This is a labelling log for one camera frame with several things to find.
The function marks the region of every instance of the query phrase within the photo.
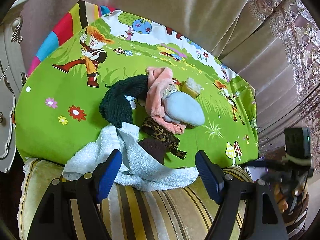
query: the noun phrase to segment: dark green knit fabric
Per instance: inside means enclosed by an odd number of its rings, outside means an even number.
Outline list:
[[[138,75],[119,80],[109,88],[102,99],[99,106],[100,114],[115,127],[122,127],[122,122],[133,123],[132,108],[124,96],[146,100],[147,93],[147,75]]]

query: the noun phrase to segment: curtain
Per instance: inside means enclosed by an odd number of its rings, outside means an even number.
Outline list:
[[[78,0],[30,0],[22,14],[25,65]],[[320,32],[300,0],[86,0],[166,25],[191,39],[256,90],[259,150],[284,145],[284,128],[312,131],[320,161]]]

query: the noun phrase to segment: pile of clothes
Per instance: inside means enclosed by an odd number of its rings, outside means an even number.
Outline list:
[[[195,167],[171,169],[164,166],[167,152],[184,159],[179,139],[186,127],[204,124],[204,113],[194,99],[200,93],[192,80],[185,93],[179,91],[167,67],[146,69],[147,75],[128,77],[109,88],[100,103],[101,115],[110,123],[101,130],[96,142],[88,143],[67,162],[63,177],[74,180],[105,162],[113,149],[119,149],[123,162],[115,182],[142,191],[185,187],[197,178]],[[150,137],[139,141],[140,128],[133,124],[131,99],[145,102],[148,117],[141,130]]]

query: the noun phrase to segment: striped cushion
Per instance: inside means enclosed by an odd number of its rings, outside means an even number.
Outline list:
[[[44,160],[29,159],[22,185],[18,222],[20,239],[26,240],[36,208],[52,179],[60,177],[63,167]],[[226,170],[249,181],[238,166]],[[78,240],[85,240],[76,200],[71,201]],[[106,228],[114,240],[188,240],[204,239],[218,210],[200,178],[188,187],[141,192],[130,186],[114,184],[107,199],[99,205]],[[241,201],[230,239],[238,239],[244,217]]]

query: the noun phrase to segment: cartoon boy with orange hair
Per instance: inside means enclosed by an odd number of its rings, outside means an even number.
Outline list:
[[[85,44],[88,37],[87,33],[90,35],[89,46]],[[99,76],[97,71],[98,65],[107,58],[107,52],[102,47],[111,43],[113,43],[113,41],[107,39],[96,27],[88,26],[85,33],[80,36],[80,44],[83,47],[81,53],[83,56],[80,59],[70,61],[65,65],[53,64],[52,66],[68,73],[75,65],[85,64],[88,77],[87,85],[89,87],[99,87],[97,82],[97,76]]]
[[[239,113],[238,108],[236,106],[236,102],[230,97],[227,86],[225,84],[222,84],[218,80],[214,81],[214,85],[220,90],[221,94],[226,98],[228,103],[231,105],[232,113],[233,113],[233,121],[238,121],[238,119],[236,118],[236,115],[235,115],[235,112]]]

